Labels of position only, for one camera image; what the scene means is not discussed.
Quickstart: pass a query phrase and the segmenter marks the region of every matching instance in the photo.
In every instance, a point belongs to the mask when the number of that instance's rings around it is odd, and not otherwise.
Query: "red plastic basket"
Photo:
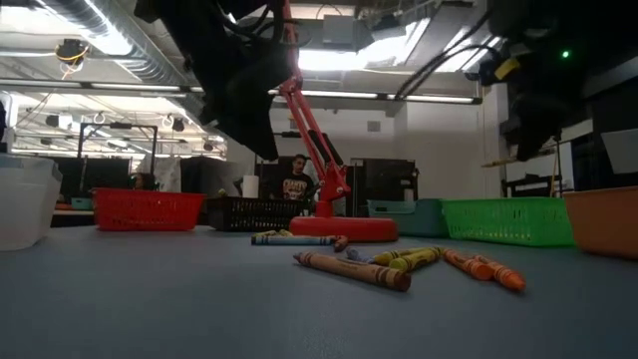
[[[100,230],[191,230],[204,194],[96,188],[95,218]]]

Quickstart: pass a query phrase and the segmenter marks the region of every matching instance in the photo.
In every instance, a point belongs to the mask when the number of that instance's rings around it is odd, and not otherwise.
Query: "green plastic basket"
[[[574,245],[560,198],[443,200],[450,237],[530,246]]]

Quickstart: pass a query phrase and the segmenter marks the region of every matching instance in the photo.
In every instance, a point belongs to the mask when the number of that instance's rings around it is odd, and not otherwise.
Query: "white wall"
[[[506,157],[498,124],[507,116],[506,88],[492,87],[483,105],[409,103],[396,118],[380,111],[314,110],[346,164],[354,158],[415,160],[421,171],[420,197],[484,198],[500,196],[501,170],[481,165]],[[291,131],[289,111],[271,110],[274,132]],[[368,121],[380,121],[380,133],[368,133]],[[282,156],[307,154],[301,139],[276,138]],[[252,171],[254,154],[229,141],[227,159]]]
[[[328,134],[335,149],[348,165],[351,159],[393,159],[394,119],[387,118],[383,111],[313,110],[313,115],[322,132]],[[290,129],[290,111],[273,109],[270,123],[275,133],[295,131]],[[368,121],[379,121],[381,132],[368,133]],[[280,156],[308,155],[301,139],[275,137]],[[233,140],[228,141],[226,159],[244,165],[247,173],[253,171],[254,153]]]
[[[505,87],[481,106],[407,104],[395,119],[395,152],[416,161],[419,197],[499,197],[500,169],[481,166],[505,156],[498,124],[506,112]]]

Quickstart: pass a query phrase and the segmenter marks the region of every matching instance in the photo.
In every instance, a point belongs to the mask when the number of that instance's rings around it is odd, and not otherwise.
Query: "blue crayon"
[[[368,257],[365,255],[361,255],[361,253],[359,253],[359,251],[355,248],[347,248],[346,249],[346,256],[348,257],[348,259],[350,260],[354,260],[354,261],[358,261],[358,262],[362,262],[362,263],[374,263],[375,262],[375,258],[373,257]]]
[[[334,237],[332,236],[282,236],[282,235],[264,235],[252,236],[250,243],[252,245],[332,245]]]

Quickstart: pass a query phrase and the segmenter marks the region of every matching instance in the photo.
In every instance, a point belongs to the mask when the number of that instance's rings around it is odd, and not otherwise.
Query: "white plastic container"
[[[0,250],[30,247],[47,234],[61,182],[52,160],[0,156]]]

